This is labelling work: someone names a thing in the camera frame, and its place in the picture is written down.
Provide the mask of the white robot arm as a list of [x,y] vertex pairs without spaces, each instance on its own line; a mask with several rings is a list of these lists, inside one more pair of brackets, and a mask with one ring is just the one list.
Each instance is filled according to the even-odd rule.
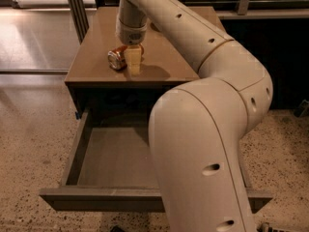
[[149,144],[171,232],[257,232],[239,141],[267,114],[266,68],[178,0],[121,0],[117,32],[144,14],[197,73],[155,103]]

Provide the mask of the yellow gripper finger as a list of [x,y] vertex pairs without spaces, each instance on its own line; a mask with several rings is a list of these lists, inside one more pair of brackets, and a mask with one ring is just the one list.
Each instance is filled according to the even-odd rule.
[[126,64],[131,75],[140,73],[141,58],[142,48],[140,45],[129,45],[125,50]]

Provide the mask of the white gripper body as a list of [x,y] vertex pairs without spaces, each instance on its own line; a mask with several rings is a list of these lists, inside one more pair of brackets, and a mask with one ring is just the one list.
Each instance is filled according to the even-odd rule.
[[144,41],[147,30],[147,18],[142,16],[120,18],[116,20],[116,35],[122,44],[136,45]]

